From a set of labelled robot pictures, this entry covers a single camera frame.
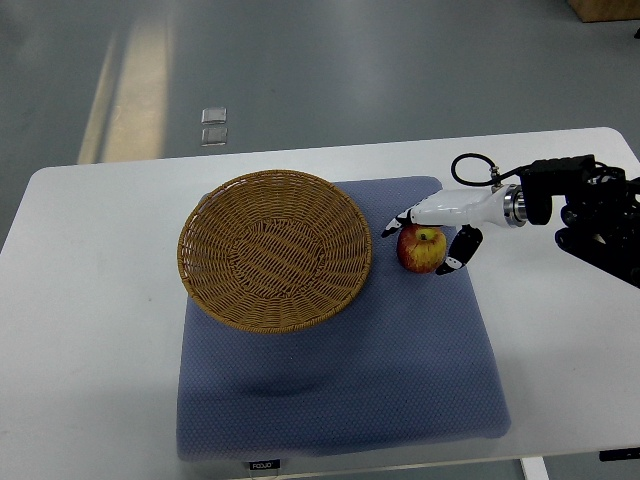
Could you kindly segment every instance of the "basket rim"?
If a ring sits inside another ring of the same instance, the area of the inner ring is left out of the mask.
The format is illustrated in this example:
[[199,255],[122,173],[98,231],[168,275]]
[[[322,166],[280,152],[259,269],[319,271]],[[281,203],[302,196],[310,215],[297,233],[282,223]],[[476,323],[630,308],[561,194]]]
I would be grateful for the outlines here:
[[[342,301],[340,301],[337,305],[333,306],[332,308],[328,309],[327,311],[325,311],[324,313],[322,313],[320,315],[316,315],[316,316],[310,317],[309,319],[307,319],[305,321],[296,322],[296,323],[294,323],[292,325],[289,325],[289,326],[285,326],[285,327],[256,327],[256,326],[253,326],[253,325],[245,325],[245,324],[239,323],[237,321],[230,320],[230,319],[220,315],[218,312],[215,312],[211,308],[211,306],[208,304],[208,302],[201,297],[201,295],[198,293],[197,289],[192,285],[192,283],[190,281],[190,276],[185,271],[183,251],[185,250],[185,248],[184,248],[185,247],[185,237],[187,236],[187,233],[189,232],[189,227],[193,224],[193,221],[194,221],[195,217],[202,213],[202,209],[216,195],[220,194],[221,192],[223,192],[225,190],[233,188],[233,185],[236,185],[236,184],[238,184],[238,183],[240,183],[240,182],[242,182],[244,180],[251,179],[251,178],[256,178],[256,177],[273,176],[273,175],[285,175],[285,176],[291,175],[291,176],[296,176],[298,178],[300,178],[300,177],[305,178],[306,177],[306,179],[308,179],[308,180],[312,180],[314,182],[322,184],[324,187],[326,187],[328,190],[330,190],[334,195],[338,195],[339,197],[341,197],[341,199],[345,200],[349,204],[351,209],[352,209],[352,212],[350,212],[350,213],[355,213],[355,215],[357,217],[357,220],[358,220],[358,223],[363,228],[363,231],[365,233],[364,239],[365,239],[366,252],[365,252],[365,260],[364,260],[364,263],[363,263],[363,268],[362,268],[362,271],[359,273],[360,278],[358,279],[357,284],[351,289],[349,294],[346,295],[345,298]],[[251,333],[283,334],[283,333],[293,333],[293,332],[297,332],[297,331],[300,331],[300,330],[304,330],[304,329],[310,328],[312,326],[315,326],[315,325],[318,325],[319,323],[324,322],[325,320],[335,316],[336,314],[338,314],[339,312],[344,310],[344,308],[346,308],[347,305],[349,305],[358,296],[358,294],[362,290],[362,287],[366,283],[366,279],[367,279],[367,277],[369,275],[369,272],[371,270],[371,263],[372,263],[372,260],[373,260],[373,242],[372,242],[372,239],[371,239],[371,229],[369,228],[369,224],[368,224],[364,214],[360,210],[360,207],[356,204],[356,202],[349,195],[347,195],[345,192],[343,192],[336,185],[334,185],[333,183],[329,182],[328,180],[325,180],[322,177],[319,177],[319,176],[311,174],[311,173],[302,172],[302,171],[299,171],[299,170],[267,169],[267,170],[259,170],[259,171],[255,171],[255,172],[246,173],[246,174],[237,176],[235,178],[232,178],[232,179],[226,181],[225,183],[223,183],[222,185],[218,186],[217,188],[215,188],[214,190],[212,190],[211,192],[209,192],[208,194],[206,194],[204,197],[201,198],[201,200],[198,202],[196,207],[191,211],[189,217],[187,217],[187,220],[185,221],[185,224],[184,224],[184,226],[182,228],[182,231],[180,232],[180,236],[179,236],[179,239],[178,239],[178,248],[177,248],[177,260],[178,260],[178,272],[180,274],[180,278],[182,280],[182,284],[184,285],[185,289],[187,290],[187,293],[195,301],[195,303],[198,305],[198,307],[202,311],[204,311],[204,313],[206,313],[207,315],[212,317],[214,320],[219,321],[219,322],[221,322],[221,323],[223,323],[225,325],[228,325],[230,327],[233,327],[235,329],[239,329],[239,330],[243,330],[243,331],[247,331],[247,332],[251,332]]]

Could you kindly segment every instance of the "mat label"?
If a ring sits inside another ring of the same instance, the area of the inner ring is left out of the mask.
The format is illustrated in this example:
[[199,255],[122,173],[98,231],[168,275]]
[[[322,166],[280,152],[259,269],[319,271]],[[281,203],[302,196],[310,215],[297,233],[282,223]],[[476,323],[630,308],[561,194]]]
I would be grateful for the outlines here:
[[278,468],[280,468],[280,460],[249,462],[249,470],[276,470]]

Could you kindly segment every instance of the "black cable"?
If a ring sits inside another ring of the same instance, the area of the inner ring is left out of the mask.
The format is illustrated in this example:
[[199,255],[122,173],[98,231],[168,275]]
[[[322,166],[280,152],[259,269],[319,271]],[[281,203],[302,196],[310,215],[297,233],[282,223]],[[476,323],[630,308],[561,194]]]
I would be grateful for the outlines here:
[[522,167],[514,168],[513,170],[509,170],[507,173],[503,173],[502,175],[499,175],[485,182],[471,182],[469,180],[460,178],[456,172],[458,163],[460,162],[460,160],[464,160],[465,158],[477,158],[479,160],[483,160],[489,165],[491,170],[496,169],[496,164],[489,157],[480,153],[463,153],[462,155],[457,156],[451,163],[451,176],[453,176],[456,182],[461,183],[462,185],[466,185],[467,187],[490,187],[492,185],[500,183],[502,180],[509,178],[512,175],[517,175],[519,172],[528,167],[528,165],[525,165]]

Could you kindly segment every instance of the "black fingertip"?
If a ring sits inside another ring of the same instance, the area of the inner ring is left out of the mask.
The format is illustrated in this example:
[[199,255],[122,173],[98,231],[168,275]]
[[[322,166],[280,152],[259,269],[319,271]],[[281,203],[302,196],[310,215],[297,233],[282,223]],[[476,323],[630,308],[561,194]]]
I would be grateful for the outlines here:
[[446,275],[447,273],[451,273],[453,271],[454,271],[453,268],[451,268],[446,263],[443,263],[438,268],[436,268],[436,275]]

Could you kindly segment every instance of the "gray floor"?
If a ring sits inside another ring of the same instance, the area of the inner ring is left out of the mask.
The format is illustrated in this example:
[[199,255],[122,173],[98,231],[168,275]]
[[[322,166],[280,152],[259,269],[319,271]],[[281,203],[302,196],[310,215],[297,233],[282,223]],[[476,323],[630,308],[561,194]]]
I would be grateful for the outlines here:
[[[592,126],[640,155],[638,27],[582,24],[564,0],[0,0],[0,245],[47,166]],[[203,149],[213,105],[229,142]],[[547,464],[552,480],[640,475],[597,454]]]

